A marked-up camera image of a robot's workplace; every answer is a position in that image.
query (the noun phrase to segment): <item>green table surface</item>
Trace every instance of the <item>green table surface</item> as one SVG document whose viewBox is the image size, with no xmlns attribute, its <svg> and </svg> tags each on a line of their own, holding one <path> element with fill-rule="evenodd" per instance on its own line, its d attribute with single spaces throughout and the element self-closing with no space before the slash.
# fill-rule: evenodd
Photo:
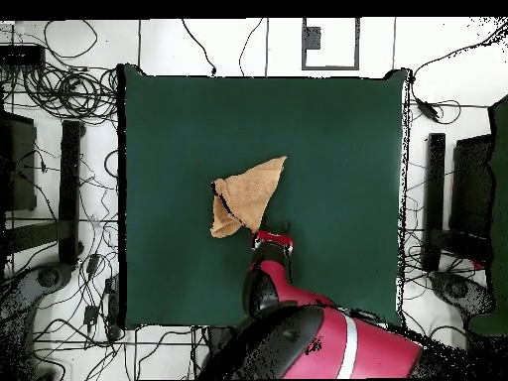
<svg viewBox="0 0 508 381">
<path fill-rule="evenodd" d="M 126 324 L 235 325 L 250 232 L 212 238 L 211 182 L 287 156 L 296 286 L 397 323 L 402 87 L 357 78 L 146 76 L 124 67 Z"/>
</svg>

